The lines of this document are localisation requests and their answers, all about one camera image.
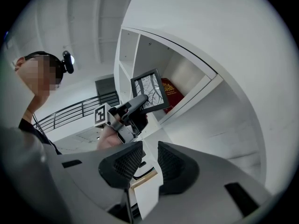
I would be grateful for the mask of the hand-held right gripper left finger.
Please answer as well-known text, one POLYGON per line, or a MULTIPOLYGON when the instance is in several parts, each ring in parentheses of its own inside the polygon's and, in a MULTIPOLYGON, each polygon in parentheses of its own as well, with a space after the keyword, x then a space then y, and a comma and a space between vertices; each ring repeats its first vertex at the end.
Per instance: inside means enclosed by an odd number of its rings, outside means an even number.
POLYGON ((123 220, 133 215, 128 190, 142 162, 141 141, 107 149, 60 155, 62 165, 83 194, 98 208, 123 220))

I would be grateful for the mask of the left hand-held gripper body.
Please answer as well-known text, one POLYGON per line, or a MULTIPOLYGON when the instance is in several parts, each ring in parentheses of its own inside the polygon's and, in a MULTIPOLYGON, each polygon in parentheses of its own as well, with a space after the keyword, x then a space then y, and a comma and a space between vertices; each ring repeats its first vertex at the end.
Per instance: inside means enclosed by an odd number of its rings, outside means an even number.
POLYGON ((105 126, 109 126, 117 132, 122 143, 134 141, 138 135, 133 131, 130 118, 126 123, 121 121, 121 123, 112 124, 112 118, 116 113, 119 114, 119 107, 111 107, 108 103, 100 105, 94 110, 94 127, 103 129, 105 126))

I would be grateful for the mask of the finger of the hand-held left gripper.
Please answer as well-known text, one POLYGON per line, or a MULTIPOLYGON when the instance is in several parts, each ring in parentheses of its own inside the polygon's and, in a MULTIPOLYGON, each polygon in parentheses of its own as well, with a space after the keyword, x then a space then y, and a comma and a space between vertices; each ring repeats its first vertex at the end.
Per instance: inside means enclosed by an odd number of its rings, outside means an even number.
POLYGON ((147 114, 135 112, 130 116, 131 126, 136 135, 139 135, 148 124, 147 114))
POLYGON ((127 103, 123 104, 119 107, 119 116, 123 123, 126 123, 130 115, 132 115, 135 111, 139 110, 141 106, 148 100, 148 96, 145 94, 141 94, 139 96, 134 97, 129 100, 127 103))

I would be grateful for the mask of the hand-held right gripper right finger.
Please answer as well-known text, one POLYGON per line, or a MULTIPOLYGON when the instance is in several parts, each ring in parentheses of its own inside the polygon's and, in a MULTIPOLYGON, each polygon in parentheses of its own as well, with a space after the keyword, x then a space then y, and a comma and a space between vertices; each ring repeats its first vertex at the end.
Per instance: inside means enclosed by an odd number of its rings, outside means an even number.
POLYGON ((234 224, 271 197, 262 184, 215 155, 160 141, 158 164, 164 183, 144 224, 234 224))

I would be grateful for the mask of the black picture frame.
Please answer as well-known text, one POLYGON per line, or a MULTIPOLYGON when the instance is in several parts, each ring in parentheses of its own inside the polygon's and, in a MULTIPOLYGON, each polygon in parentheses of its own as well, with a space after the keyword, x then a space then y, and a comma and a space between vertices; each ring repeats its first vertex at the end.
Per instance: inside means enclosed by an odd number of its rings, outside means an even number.
POLYGON ((170 106, 157 68, 136 76, 130 81, 133 98, 147 96, 147 100, 141 105, 141 114, 166 109, 170 106))

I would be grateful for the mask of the white shelf compartment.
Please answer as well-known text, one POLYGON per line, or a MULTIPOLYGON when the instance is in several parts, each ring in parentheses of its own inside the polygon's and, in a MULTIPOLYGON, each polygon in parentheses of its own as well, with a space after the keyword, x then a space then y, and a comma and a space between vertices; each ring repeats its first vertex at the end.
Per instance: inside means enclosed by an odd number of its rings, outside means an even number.
POLYGON ((132 76, 152 69, 157 69, 184 96, 168 113, 153 112, 161 125, 173 122, 223 81, 211 67, 181 46, 156 35, 140 35, 132 76))

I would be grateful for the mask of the person's left forearm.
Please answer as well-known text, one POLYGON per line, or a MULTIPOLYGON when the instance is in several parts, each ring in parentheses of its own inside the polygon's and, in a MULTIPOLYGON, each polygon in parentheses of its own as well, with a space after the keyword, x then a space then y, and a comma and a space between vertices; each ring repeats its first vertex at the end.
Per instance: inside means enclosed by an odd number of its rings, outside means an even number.
POLYGON ((118 138, 117 132, 113 128, 105 126, 98 140, 97 150, 107 149, 120 144, 122 144, 122 141, 118 138))

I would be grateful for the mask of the black balcony railing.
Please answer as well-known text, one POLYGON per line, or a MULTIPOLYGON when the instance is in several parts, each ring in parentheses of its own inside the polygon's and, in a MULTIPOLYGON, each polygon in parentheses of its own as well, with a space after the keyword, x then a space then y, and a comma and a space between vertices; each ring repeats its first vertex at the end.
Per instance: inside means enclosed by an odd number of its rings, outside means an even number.
POLYGON ((93 114, 93 110, 104 103, 108 103, 110 106, 119 105, 120 100, 117 92, 113 91, 104 95, 95 96, 82 100, 80 102, 76 102, 55 113, 48 115, 41 120, 37 120, 37 118, 34 117, 33 126, 40 132, 47 133, 73 121, 93 114))

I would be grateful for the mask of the red book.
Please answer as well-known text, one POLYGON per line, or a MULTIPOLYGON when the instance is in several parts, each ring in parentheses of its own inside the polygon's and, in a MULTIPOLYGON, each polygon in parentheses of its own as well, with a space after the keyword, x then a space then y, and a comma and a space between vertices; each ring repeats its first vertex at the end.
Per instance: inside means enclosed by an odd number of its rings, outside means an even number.
POLYGON ((168 113, 184 98, 184 95, 169 79, 161 78, 161 80, 169 102, 169 107, 165 108, 164 112, 168 113))

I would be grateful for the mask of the white shelf hutch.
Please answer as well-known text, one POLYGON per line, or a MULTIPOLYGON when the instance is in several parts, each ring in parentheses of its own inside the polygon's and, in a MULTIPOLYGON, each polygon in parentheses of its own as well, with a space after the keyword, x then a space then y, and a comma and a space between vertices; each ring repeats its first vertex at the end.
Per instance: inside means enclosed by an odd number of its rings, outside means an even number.
MULTIPOLYGON (((133 97, 130 80, 134 78, 132 73, 140 35, 156 35, 169 40, 211 67, 180 41, 141 29, 122 27, 114 63, 115 86, 121 102, 133 97)), ((164 140, 222 157, 265 184, 265 154, 258 122, 250 107, 216 73, 223 81, 173 122, 161 125, 153 112, 149 113, 149 123, 140 138, 151 145, 164 140)))

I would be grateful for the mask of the person's black shirt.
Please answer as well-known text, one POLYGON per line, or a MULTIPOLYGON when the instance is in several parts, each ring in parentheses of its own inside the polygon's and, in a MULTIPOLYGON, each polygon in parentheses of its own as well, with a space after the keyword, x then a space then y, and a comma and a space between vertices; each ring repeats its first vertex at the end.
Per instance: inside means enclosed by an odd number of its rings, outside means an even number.
POLYGON ((19 124, 19 129, 21 129, 22 131, 28 132, 30 134, 35 135, 41 143, 43 144, 48 144, 50 146, 53 146, 56 154, 57 155, 61 155, 61 152, 57 149, 57 147, 55 146, 54 143, 52 143, 44 134, 42 134, 39 130, 37 130, 36 128, 34 128, 34 126, 27 122, 24 119, 21 119, 20 124, 19 124))

